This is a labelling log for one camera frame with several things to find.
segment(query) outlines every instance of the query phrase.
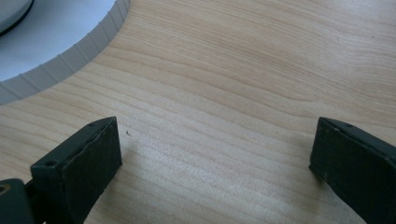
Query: hole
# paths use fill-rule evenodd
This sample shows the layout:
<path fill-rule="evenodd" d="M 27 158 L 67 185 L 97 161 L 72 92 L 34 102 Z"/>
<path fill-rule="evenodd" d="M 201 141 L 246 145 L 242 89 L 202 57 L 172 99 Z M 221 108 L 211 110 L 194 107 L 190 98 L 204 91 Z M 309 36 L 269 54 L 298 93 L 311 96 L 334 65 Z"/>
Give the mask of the hole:
<path fill-rule="evenodd" d="M 56 163 L 58 163 L 57 161 L 47 161 L 46 162 L 46 166 L 53 166 L 53 165 L 55 165 Z"/>
<path fill-rule="evenodd" d="M 9 189 L 11 189 L 9 184 L 0 185 L 0 195 L 5 194 Z"/>

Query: light wood surface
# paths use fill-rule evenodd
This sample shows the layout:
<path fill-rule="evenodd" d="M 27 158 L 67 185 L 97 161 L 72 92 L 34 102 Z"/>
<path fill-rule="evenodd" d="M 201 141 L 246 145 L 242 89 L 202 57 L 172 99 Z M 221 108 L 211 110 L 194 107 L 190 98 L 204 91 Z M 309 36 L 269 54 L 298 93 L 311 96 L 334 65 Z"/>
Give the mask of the light wood surface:
<path fill-rule="evenodd" d="M 308 170 L 318 117 L 396 145 L 393 0 L 133 0 L 91 63 L 0 106 L 0 179 L 117 116 L 86 223 L 364 223 Z"/>

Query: white round object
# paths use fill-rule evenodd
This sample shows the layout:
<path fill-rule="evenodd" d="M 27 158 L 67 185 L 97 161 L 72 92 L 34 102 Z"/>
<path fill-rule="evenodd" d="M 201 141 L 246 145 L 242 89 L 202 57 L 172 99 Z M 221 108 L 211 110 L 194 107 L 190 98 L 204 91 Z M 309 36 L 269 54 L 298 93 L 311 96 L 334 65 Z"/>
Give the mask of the white round object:
<path fill-rule="evenodd" d="M 32 4 L 32 0 L 0 0 L 0 33 L 15 24 Z"/>
<path fill-rule="evenodd" d="M 0 36 L 0 105 L 43 91 L 90 62 L 121 28 L 129 3 L 35 0 L 26 18 Z"/>

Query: black plastic part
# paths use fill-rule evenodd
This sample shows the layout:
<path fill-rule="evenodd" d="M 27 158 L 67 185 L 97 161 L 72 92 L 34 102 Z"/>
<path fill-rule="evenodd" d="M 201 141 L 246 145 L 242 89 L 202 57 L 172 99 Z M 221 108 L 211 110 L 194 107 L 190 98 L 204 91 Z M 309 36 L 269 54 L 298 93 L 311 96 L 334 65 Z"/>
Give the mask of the black plastic part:
<path fill-rule="evenodd" d="M 320 118 L 310 160 L 310 170 L 367 223 L 396 222 L 396 147 Z"/>
<path fill-rule="evenodd" d="M 47 223 L 83 223 L 120 166 L 116 118 L 88 124 L 33 164 L 33 194 L 46 195 Z"/>
<path fill-rule="evenodd" d="M 27 14 L 29 14 L 30 9 L 32 9 L 33 6 L 33 2 L 35 0 L 32 0 L 32 2 L 30 3 L 30 6 L 27 8 L 27 10 L 25 11 L 25 13 L 23 13 L 23 15 L 17 20 L 15 21 L 12 25 L 10 25 L 6 30 L 0 32 L 0 36 L 5 35 L 6 33 L 10 32 L 12 29 L 14 29 L 18 24 L 21 23 L 21 21 L 23 21 L 23 19 L 27 16 Z"/>
<path fill-rule="evenodd" d="M 0 223 L 35 224 L 23 182 L 19 179 L 0 181 Z"/>

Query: wood grain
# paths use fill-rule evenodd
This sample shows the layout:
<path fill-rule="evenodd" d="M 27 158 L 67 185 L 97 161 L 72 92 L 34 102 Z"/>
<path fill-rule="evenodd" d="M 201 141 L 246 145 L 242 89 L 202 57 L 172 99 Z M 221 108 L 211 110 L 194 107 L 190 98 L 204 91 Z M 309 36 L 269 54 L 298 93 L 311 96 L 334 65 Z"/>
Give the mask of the wood grain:
<path fill-rule="evenodd" d="M 86 223 L 364 223 L 307 169 L 318 117 L 396 145 L 396 3 L 134 0 L 69 79 L 0 106 L 0 178 L 117 116 Z"/>

